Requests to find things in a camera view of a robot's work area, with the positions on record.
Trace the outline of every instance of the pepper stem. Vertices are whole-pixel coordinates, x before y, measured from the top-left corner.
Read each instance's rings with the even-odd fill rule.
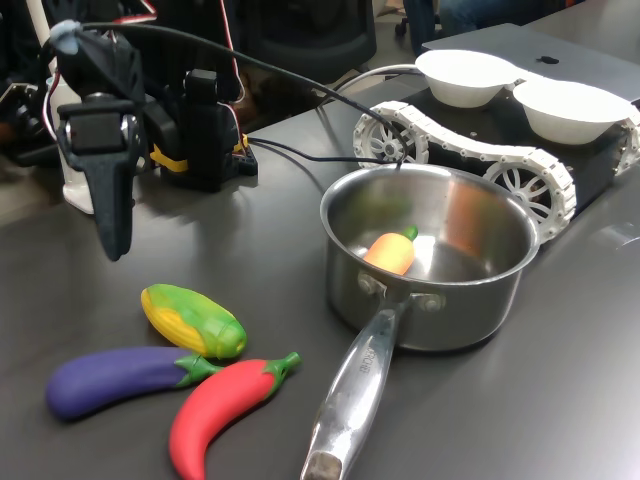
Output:
[[[273,387],[271,387],[271,390],[269,390],[269,393],[265,397],[265,400],[273,395],[273,393],[278,390],[278,388],[280,388],[280,385],[282,385],[282,382],[284,381],[289,371],[292,368],[300,365],[301,363],[302,359],[296,352],[290,353],[285,358],[282,358],[280,360],[269,360],[267,362],[267,365],[264,367],[263,372],[273,375],[274,380]]]
[[[187,385],[191,385],[192,383],[200,382],[214,373],[218,373],[224,368],[211,365],[202,355],[197,355],[195,353],[179,358],[173,362],[173,364],[177,367],[183,368],[187,372],[174,388],[182,388]]]
[[[411,225],[410,227],[405,228],[400,235],[407,237],[413,242],[418,237],[418,227]]]

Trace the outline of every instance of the saucepan handle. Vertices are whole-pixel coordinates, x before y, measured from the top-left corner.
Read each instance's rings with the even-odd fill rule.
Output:
[[[378,409],[407,302],[383,299],[378,312],[351,344],[320,406],[301,480],[346,477]]]

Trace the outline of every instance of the plastic vegetable toy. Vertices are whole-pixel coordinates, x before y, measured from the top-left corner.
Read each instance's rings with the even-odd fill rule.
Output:
[[[269,398],[299,363],[297,353],[282,360],[247,360],[202,382],[178,412],[169,435],[171,461],[180,476],[205,480],[209,442],[233,419]]]
[[[178,347],[205,357],[232,358],[247,344],[236,318],[197,292],[158,284],[145,288],[141,300],[151,324]]]
[[[73,420],[119,400],[186,387],[220,370],[181,348],[108,350],[58,368],[47,385],[46,400],[57,417]]]
[[[371,246],[364,261],[387,272],[404,275],[415,258],[413,241],[418,228],[412,225],[399,233],[385,233]]]

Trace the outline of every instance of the saucepan rim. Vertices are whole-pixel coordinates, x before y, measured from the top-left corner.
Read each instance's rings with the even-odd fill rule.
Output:
[[[357,178],[365,175],[370,175],[372,174],[372,172],[380,171],[383,169],[397,170],[398,168],[402,168],[405,171],[406,170],[428,171],[430,173],[440,175],[440,176],[445,176],[445,175],[451,176],[452,174],[457,175],[458,177],[466,178],[469,181],[471,181],[471,183],[474,183],[480,187],[483,187],[489,191],[496,193],[497,195],[504,197],[515,208],[518,214],[523,218],[525,223],[528,225],[530,239],[531,239],[531,246],[529,247],[529,252],[527,252],[524,258],[517,265],[515,265],[514,267],[510,268],[505,272],[502,272],[498,275],[494,275],[492,277],[482,278],[479,280],[470,280],[465,282],[436,282],[431,280],[420,280],[418,278],[396,275],[395,273],[382,270],[381,268],[378,268],[374,265],[371,265],[370,263],[365,262],[362,258],[357,256],[350,249],[344,246],[343,243],[340,240],[338,240],[338,237],[336,237],[336,235],[333,233],[333,229],[329,225],[329,205],[331,204],[331,202],[333,201],[333,199],[335,198],[339,190],[341,190],[342,188],[345,188],[345,185],[354,182]],[[320,202],[320,218],[322,220],[322,225],[324,226],[324,229],[327,232],[327,235],[329,236],[329,239],[333,241],[344,253],[346,253],[348,256],[356,260],[363,267],[372,269],[382,275],[393,278],[395,280],[409,282],[409,283],[418,283],[418,284],[427,285],[427,286],[453,287],[453,286],[465,286],[465,285],[482,285],[485,283],[496,282],[503,278],[509,277],[515,273],[518,273],[520,270],[524,269],[531,262],[531,260],[535,258],[535,256],[538,253],[538,250],[540,249],[540,238],[538,235],[537,224],[531,218],[531,215],[529,215],[527,211],[522,207],[522,205],[520,205],[520,202],[515,197],[515,195],[513,195],[508,190],[500,187],[499,185],[488,182],[482,179],[482,177],[479,177],[477,175],[473,175],[471,173],[468,173],[462,170],[456,170],[454,168],[440,167],[435,165],[405,163],[402,166],[398,166],[395,163],[393,163],[390,165],[383,165],[380,167],[361,169],[361,170],[356,170],[355,172],[351,172],[345,175],[344,177],[341,177],[338,180],[336,180],[324,193],[324,195],[322,196],[322,200]]]

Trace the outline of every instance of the black chair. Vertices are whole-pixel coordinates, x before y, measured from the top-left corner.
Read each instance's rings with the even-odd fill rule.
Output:
[[[238,17],[248,55],[321,83],[376,52],[371,0],[245,0]]]
[[[440,15],[437,13],[433,15],[434,21],[436,25],[440,24]],[[407,17],[402,17],[400,19],[400,23],[396,25],[396,37],[404,37],[407,34],[407,25],[409,24],[409,19]]]

